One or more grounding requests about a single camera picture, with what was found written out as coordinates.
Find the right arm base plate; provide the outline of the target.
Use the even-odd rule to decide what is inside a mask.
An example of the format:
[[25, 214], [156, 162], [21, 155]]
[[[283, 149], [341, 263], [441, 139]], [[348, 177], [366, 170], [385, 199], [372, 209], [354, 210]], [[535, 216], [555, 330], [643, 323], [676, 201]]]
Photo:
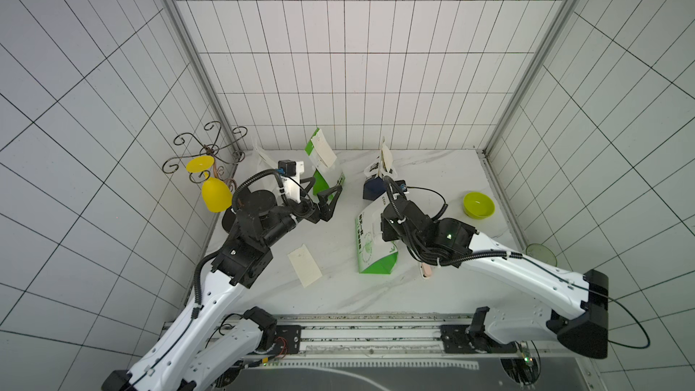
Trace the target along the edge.
[[445, 324], [439, 328], [443, 352], [458, 355], [515, 354], [516, 343], [499, 344], [483, 333], [470, 334], [468, 325]]

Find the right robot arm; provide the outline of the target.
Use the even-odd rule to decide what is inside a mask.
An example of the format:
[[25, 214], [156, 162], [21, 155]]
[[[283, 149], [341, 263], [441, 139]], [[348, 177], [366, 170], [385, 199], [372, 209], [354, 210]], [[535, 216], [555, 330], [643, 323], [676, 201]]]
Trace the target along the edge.
[[463, 338], [472, 350], [489, 353], [516, 342], [548, 340], [586, 358], [607, 357], [609, 278], [604, 273], [545, 264], [462, 221], [433, 219], [403, 197], [387, 205], [380, 227], [384, 240], [403, 242], [425, 264], [465, 266], [532, 297], [510, 311], [479, 307]]

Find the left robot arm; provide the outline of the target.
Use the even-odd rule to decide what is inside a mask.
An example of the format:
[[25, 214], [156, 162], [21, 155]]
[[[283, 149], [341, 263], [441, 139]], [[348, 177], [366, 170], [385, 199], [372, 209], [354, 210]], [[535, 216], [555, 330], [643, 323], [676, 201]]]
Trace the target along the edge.
[[110, 373], [102, 389], [206, 390], [253, 351], [271, 349], [277, 320], [259, 307], [245, 311], [218, 342], [207, 340], [271, 262], [274, 244], [303, 220], [331, 220], [342, 187], [313, 197], [314, 183], [266, 169], [240, 184], [232, 198], [235, 222], [223, 246], [197, 264], [184, 311], [136, 364]]

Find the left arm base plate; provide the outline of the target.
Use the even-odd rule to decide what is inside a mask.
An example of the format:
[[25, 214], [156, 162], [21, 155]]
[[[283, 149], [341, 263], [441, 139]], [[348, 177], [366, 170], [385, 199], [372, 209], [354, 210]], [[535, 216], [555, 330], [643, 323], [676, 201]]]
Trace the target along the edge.
[[299, 325], [278, 325], [264, 329], [251, 320], [239, 320], [221, 326], [224, 333], [211, 349], [222, 354], [234, 354], [238, 358], [277, 358], [299, 352]]

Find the green white bag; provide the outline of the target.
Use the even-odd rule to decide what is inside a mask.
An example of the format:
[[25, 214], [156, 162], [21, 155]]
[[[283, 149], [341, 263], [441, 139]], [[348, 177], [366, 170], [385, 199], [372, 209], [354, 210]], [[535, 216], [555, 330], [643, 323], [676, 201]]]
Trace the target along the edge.
[[313, 195], [317, 196], [318, 193], [333, 188], [333, 186], [342, 186], [344, 184], [345, 175], [342, 166], [338, 161], [336, 153], [329, 146], [321, 128], [316, 128], [304, 150], [315, 169], [313, 174], [315, 179], [315, 184], [312, 188]]
[[381, 214], [388, 204], [387, 196], [382, 195], [356, 217], [359, 273], [388, 275], [396, 267], [396, 244], [382, 239]]

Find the pink stapler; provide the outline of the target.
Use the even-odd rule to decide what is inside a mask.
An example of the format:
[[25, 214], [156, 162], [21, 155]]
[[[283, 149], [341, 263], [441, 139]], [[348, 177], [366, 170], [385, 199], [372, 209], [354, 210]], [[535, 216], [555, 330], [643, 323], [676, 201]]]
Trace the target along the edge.
[[430, 279], [432, 277], [433, 270], [429, 264], [425, 264], [424, 262], [422, 262], [420, 264], [420, 269], [421, 269], [421, 275], [425, 280]]

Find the white paper bag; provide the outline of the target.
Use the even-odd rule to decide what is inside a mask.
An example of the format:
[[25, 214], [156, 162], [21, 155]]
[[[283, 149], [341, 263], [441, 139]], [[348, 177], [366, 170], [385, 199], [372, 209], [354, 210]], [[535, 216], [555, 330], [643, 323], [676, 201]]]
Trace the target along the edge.
[[[251, 174], [257, 174], [271, 168], [278, 168], [278, 160], [274, 159], [260, 144], [256, 143], [253, 147]], [[278, 191], [278, 184], [274, 176], [267, 176], [254, 182], [251, 185], [251, 190], [269, 190], [276, 193]]]

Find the navy beige bag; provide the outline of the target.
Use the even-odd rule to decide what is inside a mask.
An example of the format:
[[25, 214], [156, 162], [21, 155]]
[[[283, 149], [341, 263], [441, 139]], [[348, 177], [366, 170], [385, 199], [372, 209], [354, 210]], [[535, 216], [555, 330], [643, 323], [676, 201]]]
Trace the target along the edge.
[[[366, 180], [363, 184], [363, 189], [362, 189], [362, 198], [367, 201], [375, 201], [378, 197], [381, 197], [385, 192], [387, 191], [387, 185], [385, 184], [384, 177], [380, 177], [378, 175], [378, 168], [379, 168], [379, 159], [380, 159], [380, 148], [379, 148], [379, 155], [378, 158], [371, 163], [369, 166], [367, 166], [364, 170], [364, 175], [366, 177]], [[407, 186], [405, 185], [405, 181], [399, 180], [396, 178], [397, 173], [396, 170], [394, 169], [394, 164], [393, 164], [393, 170], [394, 173], [392, 176], [386, 176], [386, 177], [391, 177], [396, 181], [396, 184], [400, 186], [404, 191], [407, 191]]]

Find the cream receipt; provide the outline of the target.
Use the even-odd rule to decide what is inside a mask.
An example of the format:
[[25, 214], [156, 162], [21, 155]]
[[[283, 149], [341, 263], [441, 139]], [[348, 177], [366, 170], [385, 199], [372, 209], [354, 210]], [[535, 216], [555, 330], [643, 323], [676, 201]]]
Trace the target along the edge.
[[331, 168], [335, 164], [337, 156], [331, 146], [329, 146], [321, 129], [316, 129], [314, 135], [311, 137], [311, 143], [313, 146], [311, 154], [318, 158], [322, 166]]
[[382, 139], [381, 146], [380, 146], [380, 159], [379, 159], [378, 175], [380, 177], [392, 176], [394, 173], [393, 164], [394, 164], [394, 157], [391, 153], [391, 150], [387, 146], [386, 141], [384, 139]]
[[320, 267], [305, 244], [289, 253], [288, 257], [303, 288], [309, 287], [322, 277]]

